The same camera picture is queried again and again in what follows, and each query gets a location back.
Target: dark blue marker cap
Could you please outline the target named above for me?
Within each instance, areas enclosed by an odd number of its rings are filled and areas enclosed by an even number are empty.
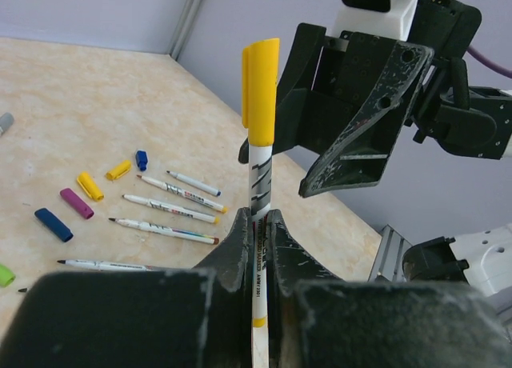
[[[140,170],[146,170],[147,168],[147,154],[144,150],[138,150],[135,154],[135,161]]]
[[[34,215],[45,225],[46,228],[51,230],[63,242],[68,242],[72,239],[73,234],[71,233],[71,230],[65,226],[57,216],[49,212],[47,208],[36,210]]]

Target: white wall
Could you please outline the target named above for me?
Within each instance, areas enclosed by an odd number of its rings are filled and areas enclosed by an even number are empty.
[[[0,36],[166,53],[185,0],[0,0]]]
[[[461,1],[484,13],[476,46],[512,67],[509,0]],[[239,112],[242,48],[280,37],[282,70],[297,24],[331,27],[340,6],[341,0],[205,0],[180,63]],[[512,89],[510,80],[467,62],[473,85]],[[404,128],[379,186],[336,195],[374,228],[389,223],[412,242],[512,222],[512,159],[458,158],[432,140],[414,143],[413,135]],[[315,159],[302,149],[290,156],[306,169]]]

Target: table top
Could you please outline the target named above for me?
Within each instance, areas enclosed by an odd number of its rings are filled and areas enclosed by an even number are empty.
[[[0,38],[0,56],[0,114],[15,118],[0,137],[0,264],[17,276],[0,288],[0,336],[23,299],[18,289],[70,270],[59,259],[188,268],[214,248],[125,228],[108,217],[227,235],[237,209],[247,206],[247,167],[237,160],[246,131],[235,112],[171,57],[9,38]],[[165,173],[175,170],[219,188],[222,195],[211,199],[230,209],[219,214],[220,223],[124,200],[122,194],[136,194],[217,214],[137,179],[138,149],[148,154],[145,175],[186,186]],[[108,181],[105,173],[126,159],[132,170]],[[88,199],[76,183],[83,171],[102,189],[102,201]],[[366,280],[380,236],[331,194],[300,198],[304,175],[284,154],[275,156],[272,207],[282,210],[292,236],[325,267],[347,280]],[[60,198],[67,187],[93,208],[90,220]],[[69,242],[35,218],[43,207],[71,228]],[[256,346],[256,366],[266,360],[263,351]]]

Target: table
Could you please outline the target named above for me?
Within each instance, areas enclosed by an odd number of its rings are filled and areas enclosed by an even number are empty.
[[[247,205],[247,168],[237,161],[246,131],[236,113],[171,57],[9,38],[0,38],[0,57],[0,114],[15,117],[0,137],[0,263],[17,275],[0,288],[0,335],[23,299],[18,289],[49,272],[70,270],[58,259],[188,268],[213,249],[128,229],[108,217],[227,235],[237,208]],[[137,149],[148,153],[145,174],[175,182],[165,170],[176,170],[215,185],[228,213],[213,225],[122,199],[136,194],[215,213],[136,179],[136,166],[108,181],[105,173],[125,159],[134,163]],[[92,202],[77,185],[83,171],[102,189],[102,201]],[[347,280],[366,280],[380,237],[331,194],[300,198],[304,174],[284,154],[274,157],[273,208],[282,210],[294,238],[325,267]],[[60,198],[67,187],[90,204],[92,219]],[[34,217],[42,207],[60,217],[74,238],[62,243],[46,230]],[[255,366],[267,360],[265,337],[264,328],[256,330]]]

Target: screw hole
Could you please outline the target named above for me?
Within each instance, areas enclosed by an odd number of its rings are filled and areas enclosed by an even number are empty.
[[[378,101],[378,105],[381,109],[389,108],[391,106],[391,99],[385,96]]]
[[[403,54],[402,54],[402,60],[404,62],[411,62],[414,58],[414,52],[412,50],[406,50]]]

